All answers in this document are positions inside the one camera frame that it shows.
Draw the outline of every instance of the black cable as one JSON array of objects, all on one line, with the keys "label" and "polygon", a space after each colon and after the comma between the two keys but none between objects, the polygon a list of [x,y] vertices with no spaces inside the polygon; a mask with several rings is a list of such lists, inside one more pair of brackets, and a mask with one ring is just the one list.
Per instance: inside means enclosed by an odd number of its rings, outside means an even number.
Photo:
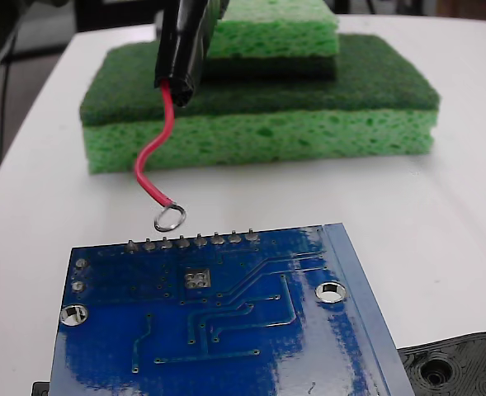
[{"label": "black cable", "polygon": [[375,10],[375,5],[373,4],[373,0],[366,0],[366,2],[367,2],[367,6],[369,8],[369,12],[372,15],[375,15],[376,14],[376,10]]},{"label": "black cable", "polygon": [[10,79],[10,67],[12,66],[12,55],[15,49],[15,44],[17,42],[17,33],[13,35],[12,42],[10,43],[10,48],[5,56],[6,66],[4,67],[4,77],[2,79],[2,93],[1,93],[1,109],[0,109],[0,166],[2,158],[4,157],[4,130],[6,128],[6,100],[7,100],[7,90],[8,82]]}]

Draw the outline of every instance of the black plastic part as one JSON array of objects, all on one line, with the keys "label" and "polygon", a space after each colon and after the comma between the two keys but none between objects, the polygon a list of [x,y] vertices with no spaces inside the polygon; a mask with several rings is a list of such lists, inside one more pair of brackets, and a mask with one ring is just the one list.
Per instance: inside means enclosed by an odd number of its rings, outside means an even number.
[{"label": "black plastic part", "polygon": [[416,396],[486,396],[486,332],[399,354]]},{"label": "black plastic part", "polygon": [[48,396],[50,382],[34,382],[31,387],[31,396]]},{"label": "black plastic part", "polygon": [[169,80],[173,102],[184,107],[199,86],[223,0],[173,0],[164,9],[154,86]]}]

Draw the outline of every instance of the green scrub pad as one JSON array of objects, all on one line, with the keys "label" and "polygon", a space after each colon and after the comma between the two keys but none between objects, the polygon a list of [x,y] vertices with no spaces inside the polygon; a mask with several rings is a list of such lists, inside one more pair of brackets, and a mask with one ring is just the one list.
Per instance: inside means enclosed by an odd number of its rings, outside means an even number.
[{"label": "green scrub pad", "polygon": [[[439,96],[382,39],[340,35],[336,82],[205,82],[147,169],[427,153]],[[111,51],[81,107],[90,172],[132,169],[163,127],[153,44]]]},{"label": "green scrub pad", "polygon": [[323,0],[234,0],[203,79],[334,76],[337,18]]}]

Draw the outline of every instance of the dark green scouring pad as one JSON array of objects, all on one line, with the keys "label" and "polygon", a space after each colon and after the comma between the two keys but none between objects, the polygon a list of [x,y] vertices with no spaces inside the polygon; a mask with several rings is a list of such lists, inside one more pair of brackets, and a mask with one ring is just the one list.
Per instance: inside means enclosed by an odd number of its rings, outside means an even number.
[{"label": "dark green scouring pad", "polygon": [[[427,153],[439,96],[382,39],[340,35],[339,79],[204,82],[147,168]],[[155,44],[111,51],[81,107],[91,172],[129,171],[163,127]]]}]

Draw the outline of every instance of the red wire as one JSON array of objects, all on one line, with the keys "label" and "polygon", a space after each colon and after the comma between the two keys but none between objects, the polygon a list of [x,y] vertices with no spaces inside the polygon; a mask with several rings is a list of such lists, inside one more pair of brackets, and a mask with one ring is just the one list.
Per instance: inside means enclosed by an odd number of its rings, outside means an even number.
[{"label": "red wire", "polygon": [[168,206],[172,203],[172,200],[167,198],[152,182],[143,174],[144,167],[147,159],[162,144],[168,140],[171,136],[173,126],[175,124],[175,114],[173,112],[173,100],[171,98],[171,92],[169,90],[169,81],[163,80],[160,82],[160,90],[162,91],[163,106],[166,113],[166,122],[163,126],[162,133],[157,136],[151,143],[146,145],[136,158],[134,163],[134,174],[136,180],[144,188],[144,190],[153,197],[162,206]]}]

